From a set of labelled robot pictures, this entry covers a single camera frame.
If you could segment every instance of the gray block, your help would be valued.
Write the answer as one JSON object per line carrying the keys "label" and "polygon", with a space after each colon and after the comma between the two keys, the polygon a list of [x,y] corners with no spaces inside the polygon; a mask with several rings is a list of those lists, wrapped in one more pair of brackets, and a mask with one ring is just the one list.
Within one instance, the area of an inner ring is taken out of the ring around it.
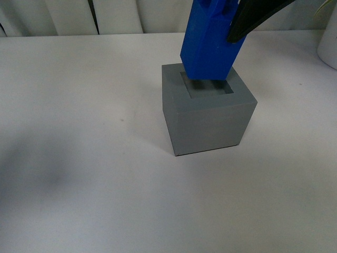
{"label": "gray block", "polygon": [[163,112],[174,154],[238,145],[257,105],[232,68],[226,81],[190,80],[183,64],[162,66]]}

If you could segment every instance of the white tabletop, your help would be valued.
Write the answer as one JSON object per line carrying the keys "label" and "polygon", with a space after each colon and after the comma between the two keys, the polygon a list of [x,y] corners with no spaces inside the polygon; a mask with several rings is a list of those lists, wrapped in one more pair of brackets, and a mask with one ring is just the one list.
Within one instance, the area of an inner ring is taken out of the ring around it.
{"label": "white tabletop", "polygon": [[181,62],[183,34],[0,38],[0,252],[336,252],[321,34],[251,33],[241,144],[181,157],[161,65]]}

